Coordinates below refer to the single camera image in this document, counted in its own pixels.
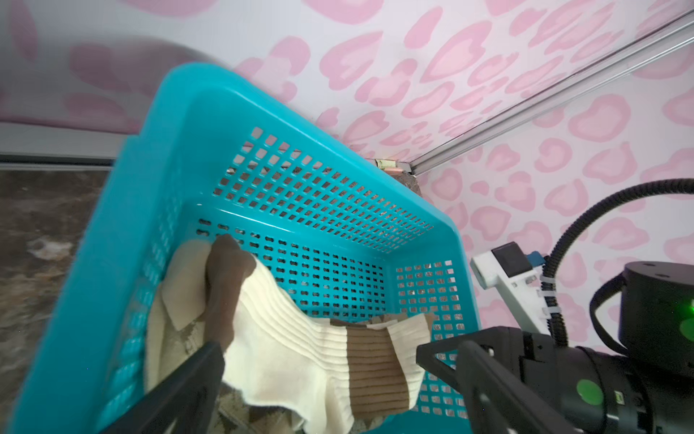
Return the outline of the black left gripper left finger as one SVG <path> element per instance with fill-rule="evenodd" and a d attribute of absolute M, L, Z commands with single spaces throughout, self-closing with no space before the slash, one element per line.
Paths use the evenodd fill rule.
<path fill-rule="evenodd" d="M 208 342 L 104 433 L 205 433 L 222 384 L 225 363 Z"/>

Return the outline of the brown cream striped sock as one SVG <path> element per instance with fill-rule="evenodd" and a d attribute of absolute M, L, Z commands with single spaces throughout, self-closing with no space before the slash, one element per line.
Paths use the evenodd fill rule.
<path fill-rule="evenodd" d="M 151 392 L 204 344 L 205 265 L 211 244 L 190 240 L 171 258 L 146 329 L 144 388 Z"/>
<path fill-rule="evenodd" d="M 246 403 L 288 409 L 306 433 L 347 433 L 417 403 L 432 316 L 373 327 L 309 318 L 229 235 L 213 242 L 205 278 L 204 338 L 220 344 L 222 381 Z"/>

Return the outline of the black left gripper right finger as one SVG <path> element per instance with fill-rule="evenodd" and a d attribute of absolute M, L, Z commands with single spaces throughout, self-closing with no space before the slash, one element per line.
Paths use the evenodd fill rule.
<path fill-rule="evenodd" d="M 517 393 L 462 393 L 475 433 L 578 433 L 583 351 L 549 340 L 522 340 Z"/>

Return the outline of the beige green argyle sock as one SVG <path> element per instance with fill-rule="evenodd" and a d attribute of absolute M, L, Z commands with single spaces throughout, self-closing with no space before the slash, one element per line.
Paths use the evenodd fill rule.
<path fill-rule="evenodd" d="M 292 410 L 249 405 L 239 391 L 222 384 L 208 432 L 297 433 L 303 422 Z"/>

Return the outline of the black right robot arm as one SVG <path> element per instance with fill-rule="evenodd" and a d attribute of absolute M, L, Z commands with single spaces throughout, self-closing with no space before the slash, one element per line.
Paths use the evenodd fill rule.
<path fill-rule="evenodd" d="M 493 327 L 421 345 L 417 364 L 463 396 L 475 433 L 692 432 L 692 266 L 631 262 L 590 311 L 613 296 L 610 354 Z"/>

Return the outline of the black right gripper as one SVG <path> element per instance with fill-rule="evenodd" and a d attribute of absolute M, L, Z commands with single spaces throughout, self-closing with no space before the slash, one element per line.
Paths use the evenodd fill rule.
<path fill-rule="evenodd" d="M 678 381 L 623 356 L 511 327 L 420 345 L 416 356 L 457 392 L 517 393 L 524 383 L 585 433 L 678 431 Z"/>

